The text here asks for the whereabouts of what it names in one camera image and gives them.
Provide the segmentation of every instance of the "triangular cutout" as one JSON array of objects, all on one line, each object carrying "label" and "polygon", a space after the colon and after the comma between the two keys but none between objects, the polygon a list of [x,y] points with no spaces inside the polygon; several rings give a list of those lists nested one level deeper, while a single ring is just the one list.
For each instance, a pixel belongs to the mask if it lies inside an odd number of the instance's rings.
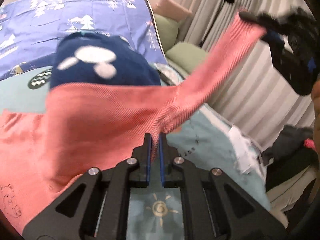
[{"label": "triangular cutout", "polygon": [[254,211],[254,207],[246,201],[236,190],[234,190],[230,185],[226,184],[224,186],[227,195],[229,197],[232,209],[237,218],[242,218]]},{"label": "triangular cutout", "polygon": [[69,218],[73,217],[78,208],[81,197],[84,193],[86,185],[80,184],[69,196],[65,198],[57,207],[56,212]]}]

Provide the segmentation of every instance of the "bed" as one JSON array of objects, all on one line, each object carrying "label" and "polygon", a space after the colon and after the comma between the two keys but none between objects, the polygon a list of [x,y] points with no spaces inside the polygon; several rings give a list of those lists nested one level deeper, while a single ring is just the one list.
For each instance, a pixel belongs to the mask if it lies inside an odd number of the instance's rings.
[{"label": "bed", "polygon": [[[168,80],[171,84],[183,81],[167,64],[147,0],[20,0],[2,8],[4,14],[0,31],[0,114],[4,109],[45,112],[55,47],[61,38],[76,31],[121,35],[161,72],[162,85]],[[205,104],[180,132],[167,135],[167,140],[199,168],[222,168],[269,210],[264,187],[266,169],[257,165],[257,169],[244,174],[236,168],[236,149],[228,137],[231,127]],[[249,151],[258,157],[255,143],[250,143]],[[184,239],[183,232],[180,190],[161,186],[156,159],[150,186],[131,192],[127,239]]]}]

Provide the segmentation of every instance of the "green cushion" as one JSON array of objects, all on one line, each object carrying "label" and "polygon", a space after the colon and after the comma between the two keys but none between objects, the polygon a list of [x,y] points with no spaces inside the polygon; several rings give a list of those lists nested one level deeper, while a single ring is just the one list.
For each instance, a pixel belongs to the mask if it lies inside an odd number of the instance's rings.
[{"label": "green cushion", "polygon": [[204,61],[207,54],[193,44],[179,42],[169,49],[165,56],[191,74]]},{"label": "green cushion", "polygon": [[166,52],[168,49],[172,48],[176,42],[179,24],[172,19],[165,18],[158,14],[155,14],[155,19],[161,45],[164,52]]}]

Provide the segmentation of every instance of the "ribbed fabric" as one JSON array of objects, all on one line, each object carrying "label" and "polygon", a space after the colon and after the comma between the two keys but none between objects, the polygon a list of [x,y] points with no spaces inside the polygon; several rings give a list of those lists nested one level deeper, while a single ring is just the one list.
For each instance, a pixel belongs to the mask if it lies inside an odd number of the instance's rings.
[{"label": "ribbed fabric", "polygon": [[90,167],[105,170],[129,158],[145,133],[152,134],[154,157],[159,133],[187,120],[264,33],[236,16],[205,62],[178,86],[69,83],[51,90],[44,115],[4,112],[0,185],[9,192],[0,202],[4,215],[22,233]]}]

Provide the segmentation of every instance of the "dark blue cloth with white spots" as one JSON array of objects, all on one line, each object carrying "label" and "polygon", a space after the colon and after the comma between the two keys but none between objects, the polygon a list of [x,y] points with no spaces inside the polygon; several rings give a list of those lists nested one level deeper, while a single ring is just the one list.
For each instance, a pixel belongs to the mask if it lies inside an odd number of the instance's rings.
[{"label": "dark blue cloth with white spots", "polygon": [[77,32],[55,54],[50,88],[72,82],[105,85],[160,85],[158,72],[121,36]]}]

